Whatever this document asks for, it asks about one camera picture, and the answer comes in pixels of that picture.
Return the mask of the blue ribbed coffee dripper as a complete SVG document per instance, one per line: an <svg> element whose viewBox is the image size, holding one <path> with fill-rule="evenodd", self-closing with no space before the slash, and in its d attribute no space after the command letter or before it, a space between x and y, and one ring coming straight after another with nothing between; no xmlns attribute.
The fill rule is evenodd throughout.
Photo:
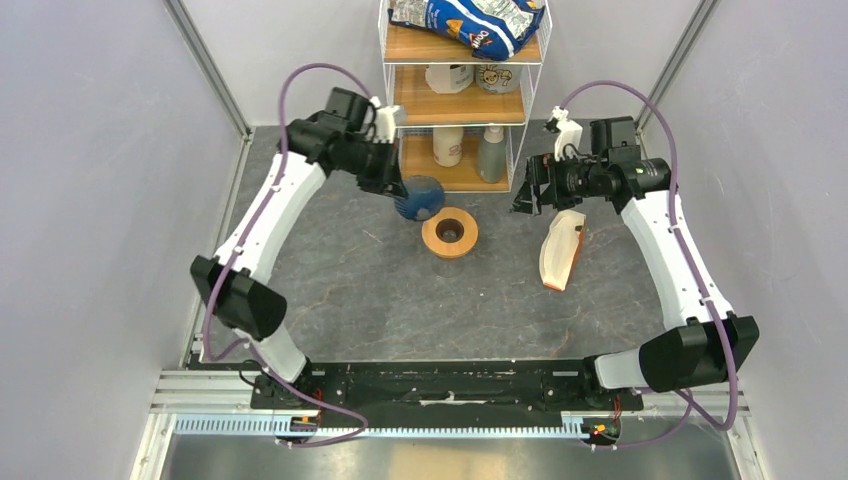
<svg viewBox="0 0 848 480"><path fill-rule="evenodd" d="M406 220L423 222L437 215L445 206L442 184L434 177L416 175L404 180L405 198L396 199L394 206Z"/></svg>

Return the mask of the round wooden dripper stand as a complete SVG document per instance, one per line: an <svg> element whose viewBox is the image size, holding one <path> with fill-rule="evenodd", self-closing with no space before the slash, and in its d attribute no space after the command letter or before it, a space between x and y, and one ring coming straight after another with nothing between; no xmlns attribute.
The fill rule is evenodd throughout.
<svg viewBox="0 0 848 480"><path fill-rule="evenodd" d="M427 249L441 259L454 260L471 252L479 239L474 217L456 207L444 207L425 221L421 236Z"/></svg>

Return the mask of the white wire wooden shelf rack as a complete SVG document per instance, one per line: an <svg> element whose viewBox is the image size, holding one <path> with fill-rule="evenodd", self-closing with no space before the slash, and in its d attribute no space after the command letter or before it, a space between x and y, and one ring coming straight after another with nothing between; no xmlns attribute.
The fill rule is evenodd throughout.
<svg viewBox="0 0 848 480"><path fill-rule="evenodd" d="M468 49L455 41L392 25L388 9L394 3L380 3L378 27L386 94L390 102L404 106L407 114L399 127L400 169L404 177L433 177L449 193L510 191L550 44L550 5L547 1L537 1L535 5L545 10L540 27L528 45L508 61L518 67L514 75L519 80L517 90L486 93L471 84L456 94L438 94L425 81L429 66L493 64L473 58ZM476 170L476 154L484 129L495 126L504 129L505 167L498 181L487 182ZM452 127L464 129L463 156L455 166L439 166L433 156L433 132Z"/></svg>

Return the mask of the clear glass carafe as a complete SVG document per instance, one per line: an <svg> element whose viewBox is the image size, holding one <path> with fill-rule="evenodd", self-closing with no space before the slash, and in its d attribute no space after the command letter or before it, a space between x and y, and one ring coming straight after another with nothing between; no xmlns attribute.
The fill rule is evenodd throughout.
<svg viewBox="0 0 848 480"><path fill-rule="evenodd" d="M437 257L433 263L433 271L441 278L455 278L463 272L465 264L465 257Z"/></svg>

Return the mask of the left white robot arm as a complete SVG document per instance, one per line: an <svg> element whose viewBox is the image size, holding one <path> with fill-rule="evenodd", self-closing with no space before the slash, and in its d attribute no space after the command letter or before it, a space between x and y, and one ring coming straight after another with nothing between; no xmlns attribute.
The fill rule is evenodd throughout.
<svg viewBox="0 0 848 480"><path fill-rule="evenodd" d="M336 171L351 174L364 192L403 199L398 129L400 105L384 105L335 88L325 107L282 126L279 152L260 191L233 233L210 257L198 255L190 274L212 319L245 340L258 361L279 379L276 396L290 408L307 405L314 393L301 374L306 355L284 325L287 300L268 286L278 254L310 199Z"/></svg>

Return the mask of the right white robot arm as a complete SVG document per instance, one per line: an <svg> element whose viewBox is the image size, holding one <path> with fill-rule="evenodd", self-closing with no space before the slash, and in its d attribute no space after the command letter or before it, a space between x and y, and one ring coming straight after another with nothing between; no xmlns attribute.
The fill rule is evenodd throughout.
<svg viewBox="0 0 848 480"><path fill-rule="evenodd" d="M630 117L591 123L592 147L578 151L583 129L557 108L545 125L554 150L530 157L512 209L557 214L539 254L545 286L562 291L576 266L585 217L575 208L587 198L612 204L642 252L660 298L664 333L641 346L584 359L579 400L601 409L618 390L668 392L731 382L757 342L751 316L739 316L707 272L673 192L670 165L645 159Z"/></svg>

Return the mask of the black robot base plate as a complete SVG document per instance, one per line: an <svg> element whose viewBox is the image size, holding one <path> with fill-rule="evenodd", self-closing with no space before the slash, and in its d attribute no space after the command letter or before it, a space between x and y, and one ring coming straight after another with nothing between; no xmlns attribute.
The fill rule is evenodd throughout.
<svg viewBox="0 0 848 480"><path fill-rule="evenodd" d="M295 388L340 407L319 409L321 427L372 429L555 427L563 412L640 411L640 396L602 391L580 360L325 362L308 365Z"/></svg>

